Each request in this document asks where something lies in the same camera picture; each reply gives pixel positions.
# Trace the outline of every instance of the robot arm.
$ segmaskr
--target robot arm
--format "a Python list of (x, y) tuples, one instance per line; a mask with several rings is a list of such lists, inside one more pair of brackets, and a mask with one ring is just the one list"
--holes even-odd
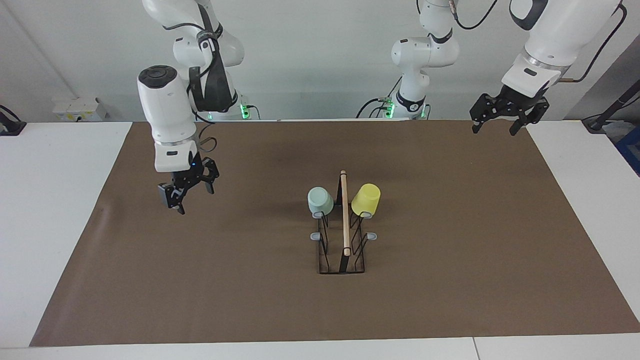
[(580, 50), (618, 9), (620, 0), (511, 0), (511, 18), (529, 31), (529, 40), (502, 78), (496, 97), (483, 94), (470, 110), (477, 133), (499, 116), (518, 117), (515, 135), (540, 121), (549, 104), (545, 92), (573, 65)]
[(427, 37), (402, 39), (392, 49), (393, 62), (403, 75), (400, 89), (392, 97), (394, 117), (418, 117), (424, 109), (429, 86), (425, 69), (450, 66), (460, 53), (458, 41), (453, 37), (448, 0), (425, 0), (420, 23)]
[(236, 92), (225, 66), (239, 65), (244, 49), (226, 32), (208, 0), (142, 0), (147, 13), (166, 30), (181, 33), (173, 45), (180, 64), (176, 70), (166, 65), (145, 69), (138, 77), (138, 92), (156, 143), (156, 170), (170, 172), (171, 184), (159, 191), (169, 208), (184, 214), (182, 200), (187, 191), (205, 182), (213, 193), (219, 176), (213, 160), (201, 158), (200, 139), (194, 114), (241, 119)]

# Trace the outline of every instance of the light blue cup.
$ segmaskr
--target light blue cup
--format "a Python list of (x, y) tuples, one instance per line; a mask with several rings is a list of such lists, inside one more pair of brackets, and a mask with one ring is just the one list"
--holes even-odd
[(321, 217), (322, 213), (329, 215), (333, 210), (333, 198), (328, 191), (319, 186), (309, 191), (307, 201), (309, 210), (314, 217)]

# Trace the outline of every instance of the white table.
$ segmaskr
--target white table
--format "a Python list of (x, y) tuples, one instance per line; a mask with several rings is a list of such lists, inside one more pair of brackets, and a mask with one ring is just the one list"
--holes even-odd
[[(30, 124), (0, 138), (0, 359), (640, 359), (640, 334), (26, 348), (129, 127)], [(579, 122), (528, 130), (640, 318), (640, 178)]]

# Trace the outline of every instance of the brown table surface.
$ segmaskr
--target brown table surface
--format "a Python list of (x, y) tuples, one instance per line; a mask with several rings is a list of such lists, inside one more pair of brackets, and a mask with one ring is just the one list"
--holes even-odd
[[(216, 194), (160, 202), (133, 124), (32, 346), (640, 332), (527, 131), (216, 124)], [(319, 275), (307, 192), (374, 183), (367, 272)]]

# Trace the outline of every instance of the wooden dowel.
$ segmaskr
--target wooden dowel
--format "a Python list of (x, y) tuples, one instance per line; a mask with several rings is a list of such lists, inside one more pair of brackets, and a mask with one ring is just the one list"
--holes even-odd
[(351, 235), (349, 233), (349, 195), (347, 195), (347, 172), (340, 172), (342, 184), (342, 236), (344, 238), (344, 255), (351, 256)]

